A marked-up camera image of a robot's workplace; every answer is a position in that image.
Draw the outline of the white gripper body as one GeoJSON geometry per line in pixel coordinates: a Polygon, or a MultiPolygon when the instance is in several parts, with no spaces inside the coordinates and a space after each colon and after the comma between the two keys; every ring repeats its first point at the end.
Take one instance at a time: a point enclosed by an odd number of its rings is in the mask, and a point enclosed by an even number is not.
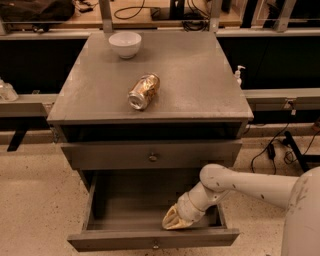
{"type": "Polygon", "coordinates": [[[197,223],[209,207],[219,204],[228,194],[228,190],[214,191],[198,182],[178,199],[178,216],[184,224],[197,223]]]}

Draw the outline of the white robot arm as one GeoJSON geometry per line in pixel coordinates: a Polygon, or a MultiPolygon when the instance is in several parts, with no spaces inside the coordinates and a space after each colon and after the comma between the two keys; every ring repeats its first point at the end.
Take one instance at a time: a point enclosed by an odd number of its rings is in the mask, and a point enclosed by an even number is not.
{"type": "Polygon", "coordinates": [[[168,210],[162,227],[177,230],[192,226],[231,191],[286,210],[281,256],[320,256],[319,167],[293,177],[237,172],[208,164],[200,171],[200,181],[168,210]]]}

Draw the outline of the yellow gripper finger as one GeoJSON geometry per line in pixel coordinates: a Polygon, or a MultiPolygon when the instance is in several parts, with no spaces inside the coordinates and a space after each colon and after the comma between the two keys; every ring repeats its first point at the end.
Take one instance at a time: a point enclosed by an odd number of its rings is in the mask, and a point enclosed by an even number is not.
{"type": "Polygon", "coordinates": [[[163,220],[164,220],[165,218],[168,218],[169,216],[178,216],[178,217],[180,217],[179,214],[178,214],[177,206],[176,206],[176,205],[173,205],[173,206],[171,206],[171,207],[169,208],[169,210],[168,210],[168,212],[166,213],[166,215],[164,216],[163,220]]]}
{"type": "Polygon", "coordinates": [[[162,227],[166,230],[177,230],[190,227],[192,222],[185,221],[178,216],[169,216],[162,221],[162,227]]]}

